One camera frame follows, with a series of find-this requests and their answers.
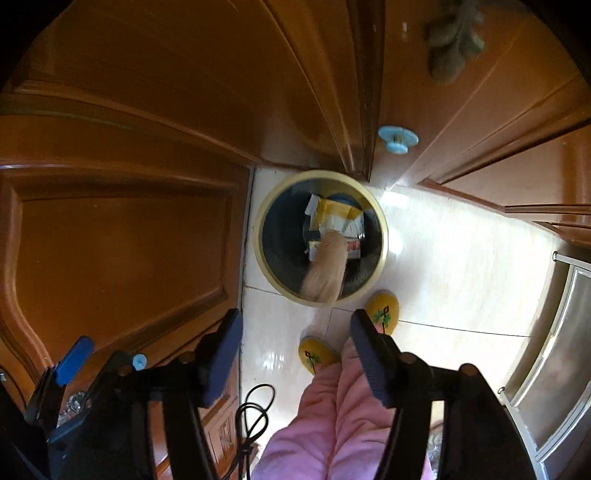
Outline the beige bread roll trash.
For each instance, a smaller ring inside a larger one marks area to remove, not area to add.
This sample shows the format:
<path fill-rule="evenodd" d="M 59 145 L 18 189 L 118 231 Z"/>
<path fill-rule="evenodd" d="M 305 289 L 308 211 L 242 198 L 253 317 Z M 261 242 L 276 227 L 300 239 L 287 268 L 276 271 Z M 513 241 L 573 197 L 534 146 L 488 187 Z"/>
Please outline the beige bread roll trash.
<path fill-rule="evenodd" d="M 301 297 L 312 302 L 335 303 L 342 292 L 348 254 L 348 240 L 344 236 L 335 231 L 325 233 L 301 283 Z"/>

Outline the round trash bin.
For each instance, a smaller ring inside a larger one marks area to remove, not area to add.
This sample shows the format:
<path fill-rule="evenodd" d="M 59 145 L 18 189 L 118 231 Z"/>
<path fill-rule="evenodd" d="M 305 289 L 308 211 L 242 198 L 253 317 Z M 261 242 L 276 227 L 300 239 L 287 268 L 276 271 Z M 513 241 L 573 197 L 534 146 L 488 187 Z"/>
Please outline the round trash bin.
<path fill-rule="evenodd" d="M 342 286 L 332 306 L 351 303 L 369 292 L 388 256 L 384 211 L 360 182 L 328 170 L 290 175 L 260 203 L 252 246 L 266 281 L 295 303 L 324 307 L 324 302 L 305 297 L 301 289 L 329 231 L 349 242 Z"/>

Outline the wooden cabinet door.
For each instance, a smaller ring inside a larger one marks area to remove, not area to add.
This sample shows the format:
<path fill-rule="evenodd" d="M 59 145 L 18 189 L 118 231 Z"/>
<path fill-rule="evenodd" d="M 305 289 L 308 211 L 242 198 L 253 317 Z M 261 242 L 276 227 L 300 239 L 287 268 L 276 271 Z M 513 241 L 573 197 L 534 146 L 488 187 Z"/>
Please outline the wooden cabinet door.
<path fill-rule="evenodd" d="M 252 170 L 355 178 L 380 1 L 5 1 L 1 5 L 1 389 L 29 418 L 62 386 L 82 412 L 107 359 L 194 350 L 240 302 Z M 159 401 L 139 402 L 139 477 L 172 478 Z M 238 366 L 199 411 L 217 475 L 235 454 Z"/>
<path fill-rule="evenodd" d="M 564 240 L 590 244 L 590 88 L 559 40 L 533 14 L 488 6 L 486 46 L 458 79 L 428 69 L 437 1 L 390 1 L 380 122 L 414 131 L 405 155 L 375 150 L 376 186 L 424 187 Z"/>

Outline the yellow toothpaste carton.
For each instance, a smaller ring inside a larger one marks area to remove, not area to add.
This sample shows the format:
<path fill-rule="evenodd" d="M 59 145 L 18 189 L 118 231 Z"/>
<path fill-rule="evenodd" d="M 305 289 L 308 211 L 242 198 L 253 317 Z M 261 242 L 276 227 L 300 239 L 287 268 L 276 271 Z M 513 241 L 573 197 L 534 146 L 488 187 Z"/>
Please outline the yellow toothpaste carton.
<path fill-rule="evenodd" d="M 337 195 L 329 199 L 311 195 L 304 214 L 308 216 L 308 223 L 304 225 L 305 240 L 320 241 L 329 231 L 335 231 L 346 239 L 361 240 L 365 237 L 363 210 L 346 196 Z"/>

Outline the pink trousers legs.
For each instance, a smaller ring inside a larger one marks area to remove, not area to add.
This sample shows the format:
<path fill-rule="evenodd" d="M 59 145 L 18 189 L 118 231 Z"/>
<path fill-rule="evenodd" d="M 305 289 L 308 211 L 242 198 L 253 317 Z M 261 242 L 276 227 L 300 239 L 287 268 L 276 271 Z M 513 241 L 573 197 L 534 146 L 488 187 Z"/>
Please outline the pink trousers legs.
<path fill-rule="evenodd" d="M 341 361 L 322 369 L 301 395 L 297 416 L 277 431 L 253 479 L 373 479 L 394 411 L 370 391 L 351 339 Z"/>

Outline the right yellow slipper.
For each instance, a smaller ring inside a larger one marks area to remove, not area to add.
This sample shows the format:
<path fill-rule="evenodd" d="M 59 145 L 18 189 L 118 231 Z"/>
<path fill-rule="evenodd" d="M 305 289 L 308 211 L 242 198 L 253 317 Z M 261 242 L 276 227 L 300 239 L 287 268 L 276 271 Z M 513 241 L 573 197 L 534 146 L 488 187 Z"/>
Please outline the right yellow slipper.
<path fill-rule="evenodd" d="M 376 292 L 370 297 L 365 310 L 379 333 L 393 335 L 400 318 L 400 303 L 394 293 L 388 290 Z"/>

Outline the blue child lock knob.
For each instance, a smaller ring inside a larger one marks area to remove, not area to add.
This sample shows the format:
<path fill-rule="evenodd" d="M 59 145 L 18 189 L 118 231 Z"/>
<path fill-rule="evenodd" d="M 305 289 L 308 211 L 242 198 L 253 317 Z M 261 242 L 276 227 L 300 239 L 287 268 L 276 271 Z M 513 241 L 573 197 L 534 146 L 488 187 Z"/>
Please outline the blue child lock knob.
<path fill-rule="evenodd" d="M 419 144 L 418 135 L 403 127 L 382 126 L 378 135 L 384 141 L 386 150 L 394 155 L 406 155 L 410 148 Z"/>

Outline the steel appliance door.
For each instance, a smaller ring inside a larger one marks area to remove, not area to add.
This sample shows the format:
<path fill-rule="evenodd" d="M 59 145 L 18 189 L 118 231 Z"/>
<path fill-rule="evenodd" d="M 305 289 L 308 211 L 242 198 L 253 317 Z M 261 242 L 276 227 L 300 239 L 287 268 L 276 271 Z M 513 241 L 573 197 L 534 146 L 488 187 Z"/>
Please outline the steel appliance door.
<path fill-rule="evenodd" d="M 590 264 L 554 252 L 568 273 L 556 315 L 516 393 L 498 391 L 535 479 L 573 479 L 590 457 Z"/>

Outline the wooden cabinet door right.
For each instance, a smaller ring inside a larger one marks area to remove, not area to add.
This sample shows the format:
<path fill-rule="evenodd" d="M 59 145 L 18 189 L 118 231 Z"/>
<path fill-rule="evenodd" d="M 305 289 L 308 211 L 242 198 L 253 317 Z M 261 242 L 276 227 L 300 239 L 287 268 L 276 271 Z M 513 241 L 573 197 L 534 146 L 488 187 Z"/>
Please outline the wooden cabinet door right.
<path fill-rule="evenodd" d="M 424 187 L 564 240 L 590 244 L 590 88 L 559 40 L 533 14 L 488 6 L 486 46 L 458 79 L 428 69 L 437 1 L 390 1 L 380 122 L 414 131 L 405 155 L 375 150 L 376 186 Z"/>

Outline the wooden cabinet door left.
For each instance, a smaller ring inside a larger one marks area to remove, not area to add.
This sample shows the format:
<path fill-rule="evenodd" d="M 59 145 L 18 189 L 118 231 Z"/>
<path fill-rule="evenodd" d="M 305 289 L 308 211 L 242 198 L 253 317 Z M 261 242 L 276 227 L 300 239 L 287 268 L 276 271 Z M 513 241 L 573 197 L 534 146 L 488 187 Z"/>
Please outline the wooden cabinet door left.
<path fill-rule="evenodd" d="M 240 302 L 252 170 L 355 178 L 380 1 L 5 1 L 1 5 L 1 389 L 29 418 L 62 386 L 82 412 L 107 359 L 194 350 Z M 159 401 L 139 402 L 139 477 L 172 478 Z M 217 475 L 235 454 L 238 366 L 199 411 Z"/>

